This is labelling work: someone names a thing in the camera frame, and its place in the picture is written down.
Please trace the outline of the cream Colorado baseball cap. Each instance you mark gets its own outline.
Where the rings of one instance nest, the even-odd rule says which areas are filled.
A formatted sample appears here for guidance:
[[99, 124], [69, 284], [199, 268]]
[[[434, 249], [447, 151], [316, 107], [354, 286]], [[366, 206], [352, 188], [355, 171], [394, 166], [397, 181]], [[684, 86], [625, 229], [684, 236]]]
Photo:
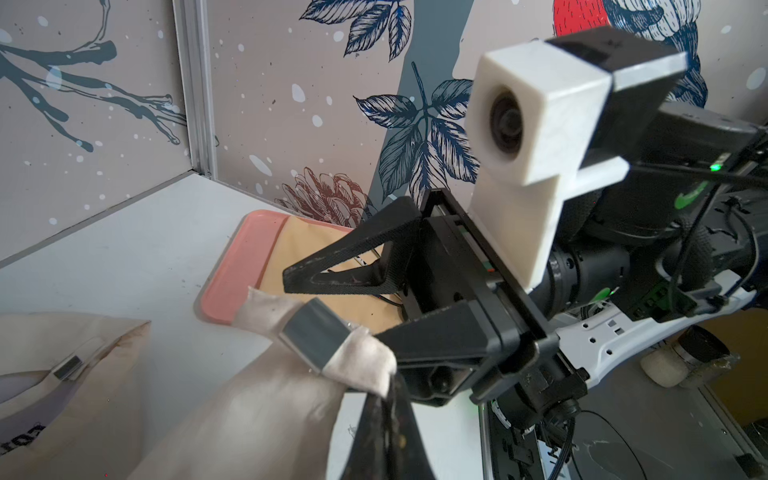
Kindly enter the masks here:
[[323, 479], [333, 428], [349, 388], [387, 396], [397, 361], [364, 326], [330, 318], [306, 347], [289, 330], [317, 319], [322, 302], [255, 288], [234, 326], [271, 340], [256, 360], [163, 440], [133, 479]]

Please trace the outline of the amber spice jar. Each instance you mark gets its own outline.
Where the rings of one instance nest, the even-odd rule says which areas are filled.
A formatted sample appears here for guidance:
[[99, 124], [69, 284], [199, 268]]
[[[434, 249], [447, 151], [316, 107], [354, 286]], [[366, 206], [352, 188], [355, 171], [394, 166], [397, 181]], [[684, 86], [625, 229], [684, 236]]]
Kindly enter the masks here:
[[672, 343], [644, 356], [640, 366], [661, 387], [697, 389], [730, 372], [740, 361], [741, 356], [713, 333], [693, 325]]

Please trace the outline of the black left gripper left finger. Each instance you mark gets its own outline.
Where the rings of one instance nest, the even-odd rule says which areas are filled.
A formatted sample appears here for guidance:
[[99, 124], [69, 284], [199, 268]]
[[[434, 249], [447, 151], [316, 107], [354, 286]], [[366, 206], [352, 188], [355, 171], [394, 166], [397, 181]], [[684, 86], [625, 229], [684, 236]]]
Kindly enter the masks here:
[[395, 379], [395, 376], [391, 377], [389, 390], [384, 397], [374, 393], [366, 396], [341, 479], [390, 478], [391, 410], [395, 400]]

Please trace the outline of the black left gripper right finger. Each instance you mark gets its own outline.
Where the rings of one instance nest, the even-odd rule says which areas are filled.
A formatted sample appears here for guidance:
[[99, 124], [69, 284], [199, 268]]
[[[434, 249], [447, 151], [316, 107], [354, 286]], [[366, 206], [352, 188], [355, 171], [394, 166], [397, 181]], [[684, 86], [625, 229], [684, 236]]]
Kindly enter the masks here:
[[389, 478], [435, 480], [403, 376], [397, 373], [389, 393]]

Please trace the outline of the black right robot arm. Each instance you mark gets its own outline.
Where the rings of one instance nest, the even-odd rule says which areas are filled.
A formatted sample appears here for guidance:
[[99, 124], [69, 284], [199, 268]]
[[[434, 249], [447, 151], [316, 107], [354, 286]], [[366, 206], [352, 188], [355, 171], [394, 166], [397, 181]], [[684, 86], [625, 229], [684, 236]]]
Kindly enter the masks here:
[[684, 103], [664, 104], [631, 153], [626, 180], [566, 202], [542, 283], [525, 293], [499, 251], [446, 190], [396, 201], [350, 239], [288, 267], [291, 293], [398, 294], [405, 322], [386, 333], [415, 401], [441, 406], [469, 388], [489, 415], [491, 472], [533, 479], [533, 439], [565, 439], [591, 374], [567, 359], [552, 318], [608, 300], [653, 325], [720, 313], [766, 260], [767, 213], [750, 213], [709, 179], [747, 174], [767, 158], [767, 130]]

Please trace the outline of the cream baseball cap rear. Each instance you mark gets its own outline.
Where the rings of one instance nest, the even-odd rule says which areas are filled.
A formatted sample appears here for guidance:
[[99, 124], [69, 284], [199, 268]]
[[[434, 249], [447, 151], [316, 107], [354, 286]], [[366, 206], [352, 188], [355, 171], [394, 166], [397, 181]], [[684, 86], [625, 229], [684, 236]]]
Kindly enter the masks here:
[[142, 450], [134, 368], [146, 320], [1, 317], [1, 476], [125, 479]]

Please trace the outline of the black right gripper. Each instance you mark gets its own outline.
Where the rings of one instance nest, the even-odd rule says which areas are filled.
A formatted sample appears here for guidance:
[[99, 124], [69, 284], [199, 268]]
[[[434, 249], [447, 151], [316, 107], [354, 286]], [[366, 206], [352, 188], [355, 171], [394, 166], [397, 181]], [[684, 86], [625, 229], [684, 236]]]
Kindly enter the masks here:
[[314, 295], [391, 294], [405, 282], [405, 321], [377, 339], [416, 402], [445, 406], [467, 392], [475, 404], [497, 401], [509, 420], [580, 412], [586, 372], [445, 189], [429, 192], [421, 212], [395, 200], [282, 279], [285, 292]]

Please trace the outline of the pink plastic tray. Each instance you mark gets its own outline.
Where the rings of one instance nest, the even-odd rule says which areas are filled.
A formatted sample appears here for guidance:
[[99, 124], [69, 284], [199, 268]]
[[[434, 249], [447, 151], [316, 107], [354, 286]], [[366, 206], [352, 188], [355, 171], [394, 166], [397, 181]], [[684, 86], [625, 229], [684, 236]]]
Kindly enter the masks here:
[[196, 300], [202, 320], [232, 324], [248, 287], [261, 286], [274, 245], [289, 218], [287, 213], [265, 209], [242, 218]]

